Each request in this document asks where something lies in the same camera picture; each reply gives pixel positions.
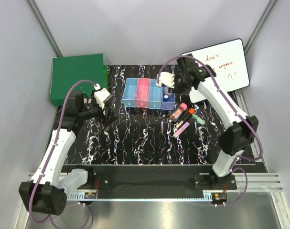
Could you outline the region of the blue and grey bottle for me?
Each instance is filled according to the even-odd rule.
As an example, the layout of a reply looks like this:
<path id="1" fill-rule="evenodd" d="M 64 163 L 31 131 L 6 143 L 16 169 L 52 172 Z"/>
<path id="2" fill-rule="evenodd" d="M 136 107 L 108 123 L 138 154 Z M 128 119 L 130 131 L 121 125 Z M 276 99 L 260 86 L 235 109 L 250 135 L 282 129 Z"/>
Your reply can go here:
<path id="1" fill-rule="evenodd" d="M 171 97 L 170 97 L 169 95 L 164 95 L 164 96 L 163 96 L 163 101 L 164 101 L 164 102 L 168 102 L 170 98 L 171 98 Z"/>

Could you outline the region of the purple drawer bin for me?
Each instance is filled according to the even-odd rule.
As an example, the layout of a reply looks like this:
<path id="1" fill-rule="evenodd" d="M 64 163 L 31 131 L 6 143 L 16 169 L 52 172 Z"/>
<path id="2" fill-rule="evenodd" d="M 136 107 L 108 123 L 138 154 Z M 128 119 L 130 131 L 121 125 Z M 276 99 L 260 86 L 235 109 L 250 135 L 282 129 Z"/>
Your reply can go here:
<path id="1" fill-rule="evenodd" d="M 168 102 L 164 102 L 163 101 L 163 96 L 164 96 L 164 92 L 162 94 L 162 103 L 161 103 L 161 109 L 162 110 L 173 110 L 175 107 L 175 94 L 173 94 L 173 96 L 169 99 Z"/>

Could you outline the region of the sky blue drawer bin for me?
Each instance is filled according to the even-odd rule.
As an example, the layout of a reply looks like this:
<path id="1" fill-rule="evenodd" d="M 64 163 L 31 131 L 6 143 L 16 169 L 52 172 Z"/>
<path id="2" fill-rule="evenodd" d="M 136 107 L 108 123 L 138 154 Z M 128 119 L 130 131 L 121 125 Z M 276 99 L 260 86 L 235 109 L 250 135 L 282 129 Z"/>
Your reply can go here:
<path id="1" fill-rule="evenodd" d="M 151 79 L 149 90 L 149 109 L 161 109 L 162 87 L 156 85 L 156 80 Z"/>

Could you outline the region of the light blue drawer bin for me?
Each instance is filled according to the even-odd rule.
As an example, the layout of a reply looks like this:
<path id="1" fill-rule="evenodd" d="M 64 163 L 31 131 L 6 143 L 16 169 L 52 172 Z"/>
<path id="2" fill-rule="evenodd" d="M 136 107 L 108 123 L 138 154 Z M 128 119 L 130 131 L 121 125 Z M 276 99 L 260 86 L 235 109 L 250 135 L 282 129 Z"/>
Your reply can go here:
<path id="1" fill-rule="evenodd" d="M 122 98 L 122 102 L 125 107 L 137 107 L 136 106 L 137 87 L 138 87 L 138 78 L 126 79 L 125 89 Z"/>

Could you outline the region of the pink drawer bin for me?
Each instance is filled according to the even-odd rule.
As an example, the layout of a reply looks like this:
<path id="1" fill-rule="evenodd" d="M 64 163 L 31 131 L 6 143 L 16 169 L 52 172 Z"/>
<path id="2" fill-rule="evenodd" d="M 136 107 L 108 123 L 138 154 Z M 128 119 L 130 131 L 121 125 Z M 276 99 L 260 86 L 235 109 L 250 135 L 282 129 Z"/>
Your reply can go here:
<path id="1" fill-rule="evenodd" d="M 136 94 L 136 106 L 141 108 L 149 107 L 149 90 L 150 90 L 150 79 L 139 78 Z"/>

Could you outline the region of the green transparent highlighter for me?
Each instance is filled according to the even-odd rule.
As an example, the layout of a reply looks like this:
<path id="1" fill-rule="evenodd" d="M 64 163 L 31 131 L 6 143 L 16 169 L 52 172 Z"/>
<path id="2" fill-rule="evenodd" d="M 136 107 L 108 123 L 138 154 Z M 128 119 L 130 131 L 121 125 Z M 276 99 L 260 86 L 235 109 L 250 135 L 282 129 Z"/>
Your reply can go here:
<path id="1" fill-rule="evenodd" d="M 204 125 L 205 124 L 205 121 L 201 117 L 199 117 L 198 115 L 196 115 L 196 114 L 193 114 L 193 119 L 197 123 L 199 123 L 200 125 Z"/>

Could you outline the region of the clear jar of bands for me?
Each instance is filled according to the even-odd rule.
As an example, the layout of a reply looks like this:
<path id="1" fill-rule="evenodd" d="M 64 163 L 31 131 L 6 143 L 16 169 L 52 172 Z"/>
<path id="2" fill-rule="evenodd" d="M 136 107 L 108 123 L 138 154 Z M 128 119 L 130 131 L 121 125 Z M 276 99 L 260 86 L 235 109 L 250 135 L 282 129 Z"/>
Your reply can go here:
<path id="1" fill-rule="evenodd" d="M 167 95 L 168 97 L 172 97 L 173 96 L 173 92 L 172 92 L 172 88 L 165 86 L 163 89 L 163 92 L 165 95 Z"/>

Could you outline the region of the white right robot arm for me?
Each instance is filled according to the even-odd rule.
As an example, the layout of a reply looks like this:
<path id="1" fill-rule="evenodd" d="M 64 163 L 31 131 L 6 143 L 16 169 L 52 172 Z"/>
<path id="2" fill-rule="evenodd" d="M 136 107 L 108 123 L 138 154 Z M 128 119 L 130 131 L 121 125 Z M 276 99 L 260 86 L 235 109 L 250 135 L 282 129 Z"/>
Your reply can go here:
<path id="1" fill-rule="evenodd" d="M 198 90 L 220 117 L 225 131 L 220 135 L 220 152 L 208 175 L 195 178 L 201 187 L 220 189 L 233 173 L 234 164 L 241 159 L 244 150 L 254 141 L 258 119 L 241 110 L 222 89 L 217 75 L 210 65 L 197 61 L 191 55 L 176 57 L 180 72 L 174 77 L 172 90 L 185 93 Z"/>

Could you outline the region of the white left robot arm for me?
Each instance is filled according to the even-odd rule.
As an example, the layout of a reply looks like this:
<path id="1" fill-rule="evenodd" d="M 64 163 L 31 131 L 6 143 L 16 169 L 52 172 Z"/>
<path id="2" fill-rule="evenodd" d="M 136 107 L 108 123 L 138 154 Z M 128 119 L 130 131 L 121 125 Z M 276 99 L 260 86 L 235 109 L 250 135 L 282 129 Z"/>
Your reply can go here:
<path id="1" fill-rule="evenodd" d="M 21 182 L 19 186 L 19 194 L 28 212 L 59 216 L 75 190 L 79 187 L 89 189 L 95 184 L 92 169 L 76 167 L 63 179 L 60 179 L 60 173 L 86 120 L 94 118 L 104 127 L 116 120 L 108 105 L 111 98 L 111 93 L 99 86 L 94 87 L 90 97 L 73 90 L 66 96 L 38 169 L 29 181 Z"/>

